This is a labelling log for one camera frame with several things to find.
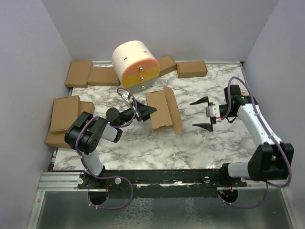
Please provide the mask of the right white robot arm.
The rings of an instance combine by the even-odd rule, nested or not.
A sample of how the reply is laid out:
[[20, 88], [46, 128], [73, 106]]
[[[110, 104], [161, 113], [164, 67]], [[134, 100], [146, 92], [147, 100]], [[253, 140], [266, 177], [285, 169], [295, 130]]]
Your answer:
[[219, 181], [225, 186], [232, 185], [237, 178], [253, 181], [284, 180], [289, 177], [294, 148], [284, 143], [261, 115], [257, 101], [249, 95], [243, 95], [236, 84], [224, 89], [225, 104], [215, 105], [207, 96], [194, 102], [206, 103], [206, 116], [209, 123], [197, 124], [209, 132], [221, 118], [232, 123], [239, 118], [246, 126], [254, 146], [254, 154], [248, 162], [224, 163], [220, 168]]

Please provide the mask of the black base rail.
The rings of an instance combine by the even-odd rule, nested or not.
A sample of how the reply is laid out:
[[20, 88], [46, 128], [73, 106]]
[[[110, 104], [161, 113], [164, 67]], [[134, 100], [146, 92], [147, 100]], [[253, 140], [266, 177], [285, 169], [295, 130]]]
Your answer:
[[78, 180], [78, 189], [110, 198], [217, 198], [218, 190], [245, 186], [219, 169], [105, 170], [101, 179], [81, 172]]

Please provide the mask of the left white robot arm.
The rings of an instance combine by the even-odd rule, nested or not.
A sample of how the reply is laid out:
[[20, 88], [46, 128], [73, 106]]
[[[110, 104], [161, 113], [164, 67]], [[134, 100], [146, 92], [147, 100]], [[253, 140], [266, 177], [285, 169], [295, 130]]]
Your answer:
[[108, 109], [105, 118], [82, 112], [74, 121], [65, 133], [64, 141], [80, 156], [84, 171], [90, 175], [89, 183], [94, 188], [101, 188], [105, 184], [105, 167], [96, 150], [99, 141], [104, 139], [117, 143], [123, 127], [130, 125], [134, 119], [145, 122], [156, 111], [155, 107], [132, 102], [130, 108], [123, 112], [114, 107]]

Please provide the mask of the round pastel drawer cabinet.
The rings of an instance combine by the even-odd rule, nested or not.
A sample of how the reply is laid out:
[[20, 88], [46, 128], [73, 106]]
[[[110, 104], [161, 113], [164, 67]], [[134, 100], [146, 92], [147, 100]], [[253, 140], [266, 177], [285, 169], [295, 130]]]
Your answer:
[[133, 94], [149, 89], [160, 74], [159, 62], [141, 41], [129, 41], [112, 53], [112, 66], [123, 88]]

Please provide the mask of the cardboard box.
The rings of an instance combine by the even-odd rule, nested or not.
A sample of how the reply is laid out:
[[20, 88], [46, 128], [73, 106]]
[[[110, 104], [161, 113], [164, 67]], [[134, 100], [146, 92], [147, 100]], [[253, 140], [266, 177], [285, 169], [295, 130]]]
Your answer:
[[92, 67], [87, 84], [90, 86], [119, 86], [120, 80], [113, 67]]
[[50, 131], [63, 133], [67, 131], [80, 115], [80, 97], [69, 96], [54, 99]]
[[177, 63], [177, 74], [178, 74], [178, 78], [180, 79], [205, 77], [207, 73], [208, 70], [204, 61]]
[[160, 66], [159, 77], [177, 70], [177, 63], [170, 55], [160, 58], [158, 63]]
[[179, 134], [183, 129], [183, 122], [173, 90], [165, 86], [162, 90], [146, 93], [145, 97], [147, 105], [156, 108], [150, 114], [153, 131], [172, 128], [176, 135]]
[[93, 63], [91, 61], [72, 61], [65, 86], [67, 88], [87, 88], [92, 67]]
[[[88, 112], [94, 114], [95, 106], [93, 102], [80, 102], [80, 113]], [[70, 148], [70, 146], [64, 141], [64, 133], [52, 133], [48, 132], [45, 138], [45, 144], [54, 148]]]

